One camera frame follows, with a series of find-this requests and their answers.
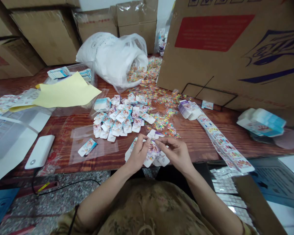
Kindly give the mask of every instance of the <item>white power bank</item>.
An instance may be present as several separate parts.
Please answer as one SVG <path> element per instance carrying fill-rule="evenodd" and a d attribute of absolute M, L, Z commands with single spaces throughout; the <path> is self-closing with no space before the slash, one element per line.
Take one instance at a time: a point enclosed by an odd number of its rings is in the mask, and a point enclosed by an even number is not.
<path fill-rule="evenodd" d="M 39 137 L 25 165 L 25 169 L 33 169 L 45 165 L 54 139 L 54 135 L 45 135 Z"/>

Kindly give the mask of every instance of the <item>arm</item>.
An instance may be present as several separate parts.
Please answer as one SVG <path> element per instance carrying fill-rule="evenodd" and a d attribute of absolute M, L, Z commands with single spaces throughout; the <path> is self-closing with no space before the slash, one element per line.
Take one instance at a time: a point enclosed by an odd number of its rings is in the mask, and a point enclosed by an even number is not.
<path fill-rule="evenodd" d="M 159 138 L 156 144 L 184 175 L 202 214 L 212 226 L 222 235 L 242 235 L 244 230 L 240 219 L 221 201 L 194 168 L 186 144 L 171 137 Z"/>
<path fill-rule="evenodd" d="M 125 165 L 82 201 L 77 216 L 87 229 L 95 229 L 125 182 L 141 168 L 146 159 L 150 141 L 148 137 L 139 134 L 131 156 Z"/>

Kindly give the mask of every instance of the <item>wooden table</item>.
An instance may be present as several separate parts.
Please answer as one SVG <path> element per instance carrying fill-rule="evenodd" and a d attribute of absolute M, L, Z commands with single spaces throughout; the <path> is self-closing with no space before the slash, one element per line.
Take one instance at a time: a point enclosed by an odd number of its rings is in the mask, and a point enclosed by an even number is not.
<path fill-rule="evenodd" d="M 7 94 L 18 95 L 24 90 L 34 88 L 36 84 L 42 83 L 47 78 L 47 71 L 50 69 L 51 68 L 45 68 L 33 77 L 0 80 L 0 97 Z M 113 86 L 106 83 L 101 78 L 98 78 L 98 88 L 109 89 L 108 96 L 111 98 L 117 94 Z M 201 104 L 200 100 L 195 99 L 194 101 Z M 165 107 L 160 104 L 154 106 L 156 106 L 159 111 L 165 109 Z M 237 111 L 224 108 L 222 112 L 208 109 L 204 109 L 204 112 L 220 129 L 224 136 L 227 137 L 227 139 L 246 158 L 294 153 L 294 150 L 286 150 L 278 146 L 252 141 L 247 131 L 236 124 L 237 118 L 240 115 Z M 124 154 L 137 136 L 137 133 L 117 137 L 118 152 L 91 159 L 89 161 L 68 165 L 73 141 L 73 139 L 70 138 L 72 129 L 92 125 L 92 123 L 93 120 L 88 118 L 88 113 L 68 117 L 50 117 L 46 126 L 38 136 L 55 135 L 55 140 L 46 167 L 51 169 L 56 168 L 54 172 L 55 174 L 92 170 L 111 170 L 121 167 L 125 163 Z M 180 134 L 181 140 L 187 143 L 193 162 L 221 159 L 198 121 L 184 119 L 179 113 L 174 116 L 172 123 Z M 142 128 L 141 133 L 146 134 L 146 130 L 146 127 Z M 25 159 L 7 175 L 8 177 L 27 177 L 33 175 L 32 170 L 24 170 L 24 166 L 32 152 L 33 146 L 28 151 Z"/>

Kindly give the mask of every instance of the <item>packaged box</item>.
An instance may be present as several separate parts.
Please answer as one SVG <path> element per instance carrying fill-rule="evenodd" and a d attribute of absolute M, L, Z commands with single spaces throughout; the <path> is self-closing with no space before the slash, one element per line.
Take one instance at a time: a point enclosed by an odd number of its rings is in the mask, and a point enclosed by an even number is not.
<path fill-rule="evenodd" d="M 177 0 L 165 50 L 158 86 L 294 125 L 294 0 Z"/>
<path fill-rule="evenodd" d="M 0 2 L 0 37 L 20 36 L 20 31 L 9 16 L 8 10 Z"/>
<path fill-rule="evenodd" d="M 34 76 L 44 64 L 22 39 L 0 40 L 0 79 Z"/>
<path fill-rule="evenodd" d="M 1 2 L 7 9 L 46 6 L 81 7 L 79 0 L 1 0 Z"/>
<path fill-rule="evenodd" d="M 158 0 L 142 0 L 116 5 L 120 37 L 137 33 L 147 45 L 147 53 L 155 47 Z"/>
<path fill-rule="evenodd" d="M 74 12 L 73 16 L 83 42 L 98 32 L 107 32 L 119 37 L 118 23 L 114 20 L 111 8 Z"/>
<path fill-rule="evenodd" d="M 12 18 L 47 65 L 76 63 L 80 47 L 63 10 L 13 12 Z"/>

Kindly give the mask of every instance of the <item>hand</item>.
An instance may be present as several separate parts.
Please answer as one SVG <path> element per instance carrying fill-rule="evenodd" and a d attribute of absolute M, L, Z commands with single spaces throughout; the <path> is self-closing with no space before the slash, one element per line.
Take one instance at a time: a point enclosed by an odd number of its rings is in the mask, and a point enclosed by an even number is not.
<path fill-rule="evenodd" d="M 125 165 L 128 165 L 129 169 L 134 173 L 137 172 L 142 166 L 146 159 L 147 152 L 150 146 L 151 139 L 143 134 L 139 134 L 130 158 L 127 160 Z"/>
<path fill-rule="evenodd" d="M 155 141 L 161 151 L 165 153 L 174 167 L 182 174 L 194 169 L 184 142 L 172 137 L 160 137 Z"/>

